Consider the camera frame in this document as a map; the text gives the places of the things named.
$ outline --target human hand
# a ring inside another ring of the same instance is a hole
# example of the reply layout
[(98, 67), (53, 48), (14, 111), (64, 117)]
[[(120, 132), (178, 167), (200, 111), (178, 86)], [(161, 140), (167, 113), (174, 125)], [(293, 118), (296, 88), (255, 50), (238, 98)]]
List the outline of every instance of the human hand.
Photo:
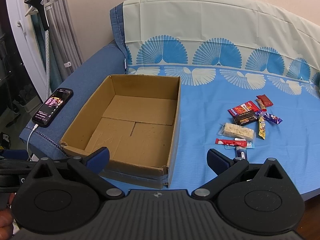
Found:
[[(11, 205), (15, 194), (11, 193), (9, 197), (9, 205)], [(13, 216), (11, 208), (7, 207), (0, 211), (0, 240), (7, 240), (12, 236), (13, 233)]]

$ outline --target snack package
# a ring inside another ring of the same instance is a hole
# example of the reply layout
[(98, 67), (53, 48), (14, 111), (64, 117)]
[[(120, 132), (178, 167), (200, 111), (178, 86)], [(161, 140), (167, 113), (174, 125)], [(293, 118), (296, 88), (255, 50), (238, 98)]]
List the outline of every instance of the snack package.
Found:
[(233, 120), (237, 125), (243, 126), (255, 122), (257, 120), (257, 117), (255, 116), (254, 111), (250, 110), (249, 112), (233, 116)]
[[(241, 138), (235, 138), (235, 141), (245, 141), (245, 139), (241, 139)], [(224, 146), (225, 149), (235, 149), (236, 147), (233, 145), (225, 145)], [(253, 142), (247, 142), (247, 149), (254, 149), (254, 143)]]
[(241, 146), (247, 147), (247, 141), (233, 141), (233, 140), (225, 140), (225, 139), (216, 139), (216, 144), (224, 144), (224, 145), (233, 145), (233, 146)]
[(266, 112), (267, 109), (266, 109), (265, 105), (263, 104), (263, 102), (261, 101), (261, 99), (256, 99), (256, 101), (257, 101), (258, 105), (260, 106), (261, 110)]
[(262, 110), (256, 112), (255, 115), (256, 117), (263, 116), (265, 120), (276, 123), (276, 124), (280, 124), (282, 122), (282, 119), (280, 119), (279, 117), (276, 117), (273, 114), (268, 114), (267, 112), (264, 112)]
[(257, 98), (262, 101), (265, 107), (273, 106), (273, 103), (266, 95), (257, 96)]
[(259, 135), (265, 139), (266, 138), (266, 121), (263, 116), (259, 117)]
[(218, 134), (232, 138), (242, 138), (251, 142), (256, 137), (254, 130), (228, 122), (223, 125)]
[(253, 110), (254, 112), (257, 112), (260, 109), (252, 101), (248, 101), (242, 105), (231, 108), (228, 111), (232, 116), (236, 116), (238, 114), (243, 114), (243, 113), (249, 112), (251, 110)]

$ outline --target purple candy wrapper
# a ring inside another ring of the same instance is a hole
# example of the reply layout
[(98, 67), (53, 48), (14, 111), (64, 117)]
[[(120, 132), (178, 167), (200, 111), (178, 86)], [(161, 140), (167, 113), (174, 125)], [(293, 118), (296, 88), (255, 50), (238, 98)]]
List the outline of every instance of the purple candy wrapper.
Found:
[(255, 115), (256, 115), (256, 117), (259, 117), (260, 115), (262, 115), (265, 120), (267, 120), (269, 122), (276, 123), (276, 124), (280, 124), (282, 122), (282, 120), (279, 117), (276, 117), (273, 114), (268, 114), (267, 112), (262, 111), (262, 110), (256, 112)]

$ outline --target white door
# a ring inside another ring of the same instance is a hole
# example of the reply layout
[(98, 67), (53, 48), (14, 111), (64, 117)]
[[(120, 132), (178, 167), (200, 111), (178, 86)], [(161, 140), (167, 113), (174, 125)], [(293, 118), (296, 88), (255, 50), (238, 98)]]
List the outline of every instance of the white door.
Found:
[(28, 5), (24, 3), (24, 0), (6, 0), (6, 2), (13, 36), (22, 61), (34, 87), (44, 102), (46, 99), (46, 75), (31, 18), (24, 16), (29, 9)]

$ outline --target gray curtain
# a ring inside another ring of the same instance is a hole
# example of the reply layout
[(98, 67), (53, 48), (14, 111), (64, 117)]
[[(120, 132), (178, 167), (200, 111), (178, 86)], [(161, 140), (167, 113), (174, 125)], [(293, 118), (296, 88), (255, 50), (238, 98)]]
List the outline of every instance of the gray curtain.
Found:
[[(40, 55), (42, 58), (42, 61), (44, 62), (44, 69), (45, 69), (45, 45), (44, 45), (44, 29), (41, 23), (41, 19), (39, 14), (31, 15), (33, 29), (35, 30), (35, 35), (37, 39), (37, 43), (39, 46)], [(59, 55), (54, 55), (53, 53), (53, 47), (50, 43), (50, 87), (52, 91), (55, 91), (56, 88), (62, 83), (63, 80), (68, 75), (62, 75), (60, 73), (60, 70), (58, 68), (56, 57)]]
[[(65, 80), (83, 63), (83, 60), (69, 17), (67, 1), (59, 0), (51, 6), (52, 8), (47, 10), (50, 42), (61, 79)], [(67, 62), (71, 62), (70, 67), (65, 67), (64, 64)]]

